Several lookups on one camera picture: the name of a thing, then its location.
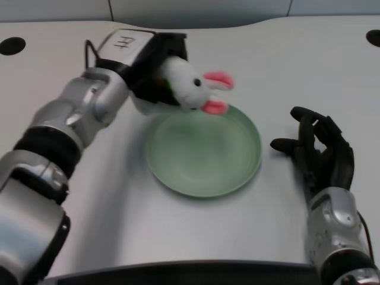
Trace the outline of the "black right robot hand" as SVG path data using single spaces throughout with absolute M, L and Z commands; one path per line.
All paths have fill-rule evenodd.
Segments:
M 306 197 L 312 199 L 328 187 L 349 190 L 354 175 L 354 154 L 342 131 L 329 116 L 294 107 L 298 139 L 277 138 L 270 146 L 292 158 L 302 174 Z

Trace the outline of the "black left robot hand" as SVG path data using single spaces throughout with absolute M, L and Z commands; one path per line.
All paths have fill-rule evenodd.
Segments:
M 97 50 L 95 67 L 117 73 L 136 98 L 153 104 L 180 104 L 168 83 L 158 82 L 158 70 L 171 56 L 187 60 L 185 33 L 117 29 Z

